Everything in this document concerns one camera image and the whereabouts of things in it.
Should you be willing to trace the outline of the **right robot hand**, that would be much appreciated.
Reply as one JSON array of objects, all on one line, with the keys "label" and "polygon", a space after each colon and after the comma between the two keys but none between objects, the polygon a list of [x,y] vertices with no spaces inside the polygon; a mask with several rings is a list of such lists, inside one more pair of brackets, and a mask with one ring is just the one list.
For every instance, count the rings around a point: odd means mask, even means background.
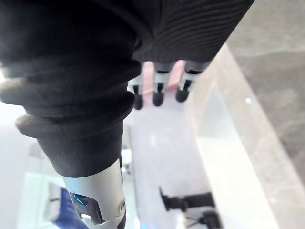
[{"label": "right robot hand", "polygon": [[36,138],[91,229],[122,229],[123,121],[142,63],[209,64],[251,0],[3,0],[3,103]]}]

